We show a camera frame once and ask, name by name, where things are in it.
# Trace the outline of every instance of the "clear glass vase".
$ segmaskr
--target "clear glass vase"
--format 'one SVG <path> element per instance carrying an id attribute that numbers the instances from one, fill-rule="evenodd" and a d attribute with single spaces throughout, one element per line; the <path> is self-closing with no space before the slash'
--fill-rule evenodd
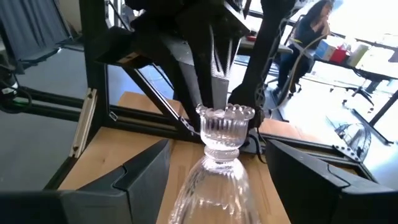
<path id="1" fill-rule="evenodd" d="M 254 110 L 227 105 L 225 110 L 198 106 L 205 156 L 189 173 L 170 214 L 169 224 L 260 223 L 249 180 L 237 159 Z"/>

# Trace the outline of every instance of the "scalloped glass rim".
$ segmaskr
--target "scalloped glass rim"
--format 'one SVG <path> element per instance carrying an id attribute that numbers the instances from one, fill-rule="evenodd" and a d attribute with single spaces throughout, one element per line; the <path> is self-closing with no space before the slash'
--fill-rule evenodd
<path id="1" fill-rule="evenodd" d="M 240 119 L 244 121 L 252 119 L 256 113 L 251 107 L 232 105 L 231 103 L 228 103 L 224 110 L 214 110 L 213 108 L 198 105 L 196 111 L 200 116 L 206 118 Z"/>

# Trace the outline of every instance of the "table leg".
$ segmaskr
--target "table leg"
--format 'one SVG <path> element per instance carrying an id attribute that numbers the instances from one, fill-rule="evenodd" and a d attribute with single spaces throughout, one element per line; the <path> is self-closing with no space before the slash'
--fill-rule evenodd
<path id="1" fill-rule="evenodd" d="M 373 93 L 374 90 L 380 85 L 380 81 L 378 82 L 371 82 L 369 86 L 366 88 L 368 93 Z"/>
<path id="2" fill-rule="evenodd" d="M 369 124 L 374 126 L 380 118 L 387 112 L 388 109 L 398 100 L 398 90 L 391 96 L 387 103 L 377 112 L 376 115 L 370 120 Z"/>

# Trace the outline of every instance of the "black metal frame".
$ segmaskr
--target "black metal frame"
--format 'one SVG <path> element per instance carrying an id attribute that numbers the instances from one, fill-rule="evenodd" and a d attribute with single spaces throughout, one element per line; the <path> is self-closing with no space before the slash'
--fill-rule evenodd
<path id="1" fill-rule="evenodd" d="M 150 86 L 149 82 L 145 82 L 144 80 L 142 80 L 142 82 L 136 81 L 140 76 L 136 70 L 129 71 L 131 78 L 137 82 L 141 89 L 147 93 L 147 96 L 161 111 L 168 111 L 169 114 L 166 113 L 167 115 L 165 116 L 162 114 L 132 110 L 109 104 L 107 66 L 94 62 L 92 57 L 92 52 L 95 50 L 92 48 L 91 42 L 108 29 L 108 25 L 105 21 L 105 5 L 98 5 L 97 2 L 97 0 L 80 0 L 81 21 L 83 35 L 85 36 L 84 46 L 88 88 L 97 90 L 96 108 L 93 115 L 91 128 L 89 130 L 87 145 L 96 135 L 100 127 L 103 126 L 155 135 L 163 138 L 200 143 L 201 140 L 197 134 L 182 133 L 181 130 L 178 129 L 175 120 L 173 121 L 171 119 L 175 119 L 176 112 L 164 99 L 159 98 L 160 95 L 156 94 L 156 89 L 153 88 L 153 86 Z M 79 109 L 83 106 L 83 99 L 41 92 L 29 88 L 24 89 L 30 93 L 32 99 L 35 101 L 42 101 L 54 105 L 68 106 Z M 34 103 L 32 107 L 25 112 L 41 116 L 49 116 L 52 118 L 67 119 L 70 121 L 78 121 L 80 114 L 80 112 L 77 110 L 61 109 L 56 106 L 42 106 L 36 103 Z M 275 139 L 292 147 L 306 149 L 307 151 L 311 151 L 308 152 L 309 154 L 326 161 L 357 166 L 359 169 L 364 170 L 364 173 L 368 179 L 376 181 L 362 163 L 352 162 L 348 158 L 342 156 L 339 151 L 335 150 L 335 146 L 273 136 L 270 134 L 261 134 L 261 136 L 264 139 Z M 77 159 L 72 157 L 66 158 L 65 162 L 53 176 L 51 181 L 46 185 L 46 189 L 57 189 L 62 183 L 63 179 L 68 175 L 76 161 Z"/>

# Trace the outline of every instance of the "red container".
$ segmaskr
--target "red container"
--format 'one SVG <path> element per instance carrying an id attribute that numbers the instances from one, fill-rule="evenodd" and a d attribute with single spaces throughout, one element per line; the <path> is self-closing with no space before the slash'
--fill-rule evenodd
<path id="1" fill-rule="evenodd" d="M 343 63 L 344 59 L 346 58 L 346 50 L 336 49 L 331 55 L 329 61 L 336 62 L 336 63 Z"/>

